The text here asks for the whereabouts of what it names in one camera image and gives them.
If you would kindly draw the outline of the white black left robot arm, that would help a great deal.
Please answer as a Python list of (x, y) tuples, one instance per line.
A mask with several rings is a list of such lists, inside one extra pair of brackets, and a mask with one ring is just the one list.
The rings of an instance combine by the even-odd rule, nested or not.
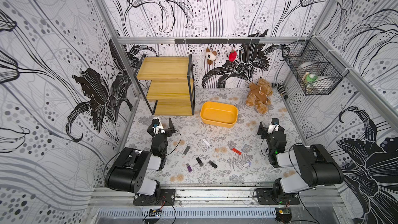
[(124, 148), (105, 176), (105, 185), (116, 191), (126, 191), (140, 196), (161, 197), (161, 186), (156, 180), (146, 177), (148, 170), (161, 171), (166, 163), (168, 137), (176, 133), (169, 119), (168, 128), (164, 128), (160, 118), (154, 117), (147, 132), (151, 135), (149, 151)]

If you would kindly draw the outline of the purple usb flash drive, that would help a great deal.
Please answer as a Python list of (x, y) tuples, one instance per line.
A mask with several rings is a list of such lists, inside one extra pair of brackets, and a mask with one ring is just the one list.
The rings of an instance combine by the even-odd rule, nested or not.
[(188, 163), (186, 164), (186, 166), (187, 166), (188, 171), (192, 172), (192, 168), (191, 168), (191, 166)]

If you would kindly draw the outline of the white lilac usb flash drive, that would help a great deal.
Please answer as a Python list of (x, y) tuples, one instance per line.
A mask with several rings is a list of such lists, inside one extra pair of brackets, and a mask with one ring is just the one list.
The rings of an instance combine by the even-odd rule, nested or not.
[(247, 162), (247, 163), (245, 163), (244, 165), (242, 165), (242, 168), (244, 169), (244, 168), (247, 168), (247, 167), (249, 167), (251, 165), (251, 162), (249, 161), (249, 162)]

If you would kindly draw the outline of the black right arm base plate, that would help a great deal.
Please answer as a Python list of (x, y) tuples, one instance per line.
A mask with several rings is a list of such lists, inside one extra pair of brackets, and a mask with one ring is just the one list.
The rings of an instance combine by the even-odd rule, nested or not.
[(270, 188), (257, 188), (254, 197), (260, 205), (300, 205), (298, 194), (275, 193)]

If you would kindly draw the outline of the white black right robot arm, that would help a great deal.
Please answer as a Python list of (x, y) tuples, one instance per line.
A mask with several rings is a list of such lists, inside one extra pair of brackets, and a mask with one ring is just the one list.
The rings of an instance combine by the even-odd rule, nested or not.
[(294, 144), (286, 149), (287, 136), (279, 125), (279, 119), (273, 118), (269, 126), (259, 124), (257, 135), (267, 143), (266, 153), (270, 165), (275, 168), (293, 168), (295, 173), (276, 179), (272, 188), (258, 188), (255, 197), (261, 205), (267, 203), (297, 205), (299, 193), (317, 186), (341, 184), (344, 174), (337, 162), (323, 145), (305, 146)]

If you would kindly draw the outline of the red usb flash drive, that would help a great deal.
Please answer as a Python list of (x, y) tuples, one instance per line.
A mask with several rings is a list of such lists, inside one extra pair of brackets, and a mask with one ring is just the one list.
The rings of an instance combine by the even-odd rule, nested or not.
[(238, 155), (241, 155), (241, 151), (237, 150), (236, 148), (233, 148), (232, 151), (237, 153)]

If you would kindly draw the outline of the grey usb flash drive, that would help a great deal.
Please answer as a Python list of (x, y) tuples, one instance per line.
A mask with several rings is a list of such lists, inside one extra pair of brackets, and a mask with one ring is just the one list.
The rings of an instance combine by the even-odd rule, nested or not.
[(187, 146), (183, 152), (184, 155), (186, 155), (190, 150), (190, 146)]

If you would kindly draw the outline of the dark brown usb flash drive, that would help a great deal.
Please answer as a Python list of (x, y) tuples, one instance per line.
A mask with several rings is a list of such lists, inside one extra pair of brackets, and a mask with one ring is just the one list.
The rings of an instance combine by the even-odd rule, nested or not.
[(213, 163), (212, 161), (209, 161), (208, 163), (209, 163), (213, 168), (215, 168), (215, 169), (218, 167), (218, 166), (217, 166), (215, 163)]

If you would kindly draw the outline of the black usb flash drive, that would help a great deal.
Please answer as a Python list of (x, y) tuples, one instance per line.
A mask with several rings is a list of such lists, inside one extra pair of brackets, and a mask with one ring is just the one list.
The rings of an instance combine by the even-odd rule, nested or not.
[(196, 161), (198, 162), (198, 164), (200, 165), (200, 167), (203, 167), (203, 166), (204, 166), (202, 160), (201, 160), (199, 157), (196, 158)]

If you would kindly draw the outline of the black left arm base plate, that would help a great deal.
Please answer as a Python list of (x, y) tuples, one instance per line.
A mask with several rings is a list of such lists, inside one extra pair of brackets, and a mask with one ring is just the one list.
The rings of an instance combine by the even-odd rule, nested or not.
[(151, 196), (136, 194), (133, 205), (135, 206), (173, 206), (175, 203), (176, 189), (166, 188), (156, 190)]

